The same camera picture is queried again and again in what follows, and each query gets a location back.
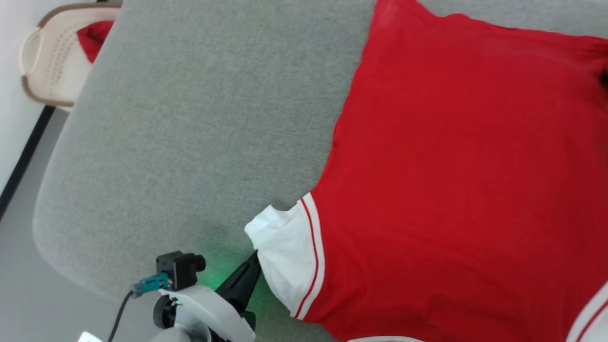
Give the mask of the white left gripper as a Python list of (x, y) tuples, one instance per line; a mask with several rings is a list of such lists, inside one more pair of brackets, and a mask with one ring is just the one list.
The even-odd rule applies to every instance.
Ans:
[(211, 342), (215, 333), (224, 342), (254, 342), (256, 314), (247, 310), (261, 275), (254, 252), (214, 292), (194, 285), (174, 292), (159, 293), (178, 301), (173, 327), (159, 334), (159, 342)]

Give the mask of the red garment with white sleeves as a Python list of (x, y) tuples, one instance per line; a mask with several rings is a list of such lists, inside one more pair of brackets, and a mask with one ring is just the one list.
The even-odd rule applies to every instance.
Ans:
[(341, 342), (608, 342), (608, 39), (377, 0), (321, 179), (245, 227)]

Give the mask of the black skirting strip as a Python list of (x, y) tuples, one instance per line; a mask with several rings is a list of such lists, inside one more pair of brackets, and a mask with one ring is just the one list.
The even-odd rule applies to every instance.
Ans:
[(48, 126), (48, 123), (54, 115), (55, 109), (56, 108), (54, 106), (46, 105), (43, 111), (41, 111), (37, 123), (33, 127), (32, 133), (29, 136), (29, 139), (24, 149), (22, 150), (22, 154), (19, 160), (17, 161), (13, 172), (9, 176), (9, 179), (7, 180), (6, 186), (2, 191), (2, 194), (0, 195), (0, 221), (2, 221), (2, 218), (4, 217), (6, 210), (9, 207), (11, 200), (13, 199), (13, 196), (17, 191), (20, 182), (24, 177), (26, 170), (28, 169), (28, 166), (33, 158), (33, 154), (36, 152), (36, 149)]

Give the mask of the red cloth in basket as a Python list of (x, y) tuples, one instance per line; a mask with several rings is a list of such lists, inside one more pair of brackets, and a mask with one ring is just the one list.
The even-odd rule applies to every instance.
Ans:
[(113, 24), (113, 21), (97, 21), (76, 31), (80, 46), (91, 64), (97, 58)]

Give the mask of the cream plastic laundry basket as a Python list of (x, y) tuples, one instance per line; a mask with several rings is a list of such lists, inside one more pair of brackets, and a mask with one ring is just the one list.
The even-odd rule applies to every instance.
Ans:
[(121, 6), (106, 2), (76, 3), (50, 11), (24, 39), (18, 67), (24, 93), (33, 101), (70, 111), (93, 68), (77, 31), (113, 21)]

